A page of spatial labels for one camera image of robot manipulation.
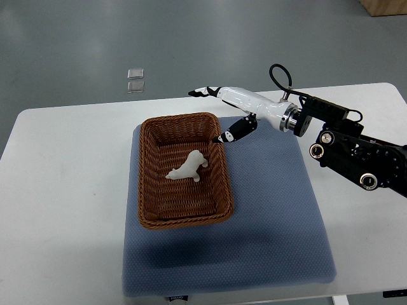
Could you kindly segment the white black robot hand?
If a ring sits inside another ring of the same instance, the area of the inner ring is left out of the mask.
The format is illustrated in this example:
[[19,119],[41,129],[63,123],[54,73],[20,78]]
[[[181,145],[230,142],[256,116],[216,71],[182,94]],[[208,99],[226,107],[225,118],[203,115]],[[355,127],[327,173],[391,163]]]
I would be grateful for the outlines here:
[[244,111],[247,116],[232,124],[213,143],[236,142],[258,127],[258,120],[267,120],[273,128],[287,132],[295,126],[294,119],[300,113],[298,106],[286,100],[274,102],[258,93],[237,87],[206,86],[188,93],[192,97],[216,97],[227,105]]

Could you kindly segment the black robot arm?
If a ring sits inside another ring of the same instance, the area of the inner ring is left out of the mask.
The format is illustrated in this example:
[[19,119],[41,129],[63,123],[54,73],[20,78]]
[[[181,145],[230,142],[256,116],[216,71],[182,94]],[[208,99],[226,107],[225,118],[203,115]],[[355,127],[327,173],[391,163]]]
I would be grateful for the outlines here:
[[328,167],[366,191],[389,188],[406,196],[406,146],[362,134],[360,120],[348,119],[351,109],[292,89],[292,77],[281,64],[273,64],[269,75],[284,91],[296,95],[300,109],[289,111],[283,125],[301,137],[312,119],[323,122],[309,154],[321,167]]

